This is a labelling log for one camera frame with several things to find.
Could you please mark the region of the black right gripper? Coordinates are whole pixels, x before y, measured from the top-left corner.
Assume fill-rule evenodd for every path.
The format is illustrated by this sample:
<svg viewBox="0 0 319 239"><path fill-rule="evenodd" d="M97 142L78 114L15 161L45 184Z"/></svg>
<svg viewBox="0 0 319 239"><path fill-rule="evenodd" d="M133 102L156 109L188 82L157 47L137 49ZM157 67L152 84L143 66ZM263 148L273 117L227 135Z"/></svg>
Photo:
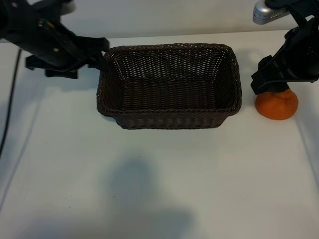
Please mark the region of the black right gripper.
<svg viewBox="0 0 319 239"><path fill-rule="evenodd" d="M289 90L288 82L315 82L319 79L319 18L314 17L303 26L285 34L285 43L274 56L258 63L252 76L255 95L268 91L282 93Z"/></svg>

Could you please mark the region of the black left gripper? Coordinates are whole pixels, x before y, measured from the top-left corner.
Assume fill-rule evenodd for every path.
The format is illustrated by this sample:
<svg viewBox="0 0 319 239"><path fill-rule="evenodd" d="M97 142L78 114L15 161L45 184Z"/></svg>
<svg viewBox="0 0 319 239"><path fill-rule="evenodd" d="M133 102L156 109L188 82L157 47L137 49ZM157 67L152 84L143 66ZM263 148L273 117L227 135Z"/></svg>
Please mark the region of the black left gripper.
<svg viewBox="0 0 319 239"><path fill-rule="evenodd" d="M108 52L109 41L74 35L65 28L60 18L75 10L73 2L5 2L4 39L31 55L25 66L30 70L45 70L46 77L76 79L82 66L77 57L88 57L88 68L107 71L103 52Z"/></svg>

